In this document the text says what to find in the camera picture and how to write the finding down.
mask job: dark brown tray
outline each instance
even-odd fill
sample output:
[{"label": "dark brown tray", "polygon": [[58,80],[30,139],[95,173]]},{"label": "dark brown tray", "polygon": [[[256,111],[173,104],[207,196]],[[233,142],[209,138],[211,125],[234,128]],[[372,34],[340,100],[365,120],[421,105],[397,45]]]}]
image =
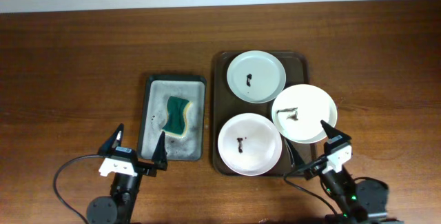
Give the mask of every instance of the dark brown tray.
[{"label": "dark brown tray", "polygon": [[[248,103],[240,100],[227,84],[227,70],[231,61],[244,51],[222,52],[215,56],[214,61],[214,90],[213,90],[213,166],[221,174],[240,176],[229,169],[223,162],[218,151],[218,135],[223,125],[233,116],[243,113],[255,113],[271,120],[271,107],[274,102]],[[285,87],[300,83],[308,83],[309,76],[305,57],[297,52],[269,52],[274,55],[285,68],[287,82]],[[293,143],[296,165],[308,163],[316,158],[316,146]],[[289,159],[288,150],[283,144],[282,155],[277,164],[261,176],[283,176],[293,168]]]}]

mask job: plate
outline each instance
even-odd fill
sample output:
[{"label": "plate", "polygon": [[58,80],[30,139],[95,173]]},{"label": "plate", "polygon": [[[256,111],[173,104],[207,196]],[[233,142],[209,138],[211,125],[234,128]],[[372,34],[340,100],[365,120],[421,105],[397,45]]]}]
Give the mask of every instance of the plate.
[{"label": "plate", "polygon": [[224,124],[218,137],[224,163],[245,176],[272,169],[282,154],[282,139],[274,124],[259,114],[239,114]]},{"label": "plate", "polygon": [[265,103],[275,99],[286,83],[285,69],[273,55],[249,51],[230,63],[227,82],[232,92],[249,103]]},{"label": "plate", "polygon": [[[297,121],[294,120],[295,111],[281,112],[289,108],[297,108]],[[271,117],[278,131],[287,139],[297,143],[314,143],[326,137],[321,120],[335,127],[337,107],[324,90],[313,85],[294,85],[277,96]]]}]

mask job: black mark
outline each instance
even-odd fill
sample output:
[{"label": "black mark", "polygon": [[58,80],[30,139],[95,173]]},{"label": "black mark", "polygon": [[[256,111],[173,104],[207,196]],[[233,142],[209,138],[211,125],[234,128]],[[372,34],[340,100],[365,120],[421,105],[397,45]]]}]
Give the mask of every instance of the black mark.
[{"label": "black mark", "polygon": [[242,141],[243,141],[242,138],[237,138],[237,142],[239,142],[239,153],[243,152],[243,150],[242,150]]},{"label": "black mark", "polygon": [[248,74],[247,75],[247,85],[248,85],[248,87],[251,87],[251,78],[253,77],[253,75],[251,75],[251,74]]},{"label": "black mark", "polygon": [[294,112],[294,114],[289,115],[287,117],[287,119],[298,121],[298,119],[297,119],[297,109],[298,108],[289,108],[289,109],[284,109],[284,110],[277,110],[276,114],[278,114],[280,112]]}]

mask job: green sponge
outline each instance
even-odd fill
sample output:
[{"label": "green sponge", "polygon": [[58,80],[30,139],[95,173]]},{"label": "green sponge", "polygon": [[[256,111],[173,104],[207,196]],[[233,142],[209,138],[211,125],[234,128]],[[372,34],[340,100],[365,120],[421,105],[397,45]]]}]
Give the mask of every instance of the green sponge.
[{"label": "green sponge", "polygon": [[182,137],[187,131],[187,110],[192,102],[171,96],[167,101],[167,123],[163,127],[166,134]]}]

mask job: wooden table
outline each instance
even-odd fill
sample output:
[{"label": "wooden table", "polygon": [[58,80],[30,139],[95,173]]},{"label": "wooden table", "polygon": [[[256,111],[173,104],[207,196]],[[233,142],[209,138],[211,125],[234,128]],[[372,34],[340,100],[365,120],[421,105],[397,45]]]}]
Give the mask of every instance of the wooden table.
[{"label": "wooden table", "polygon": [[[223,50],[303,53],[311,84],[333,97],[337,128],[353,138],[347,169],[389,184],[391,216],[441,219],[441,0],[406,0],[0,15],[0,223],[81,223],[56,199],[55,171],[95,153],[119,123],[135,148],[145,80],[158,73],[207,79],[203,157],[145,177],[132,222],[329,214],[282,179],[212,167],[212,58]],[[110,190],[100,164],[82,161],[59,179],[83,213]],[[318,179],[296,182],[324,196]]]}]

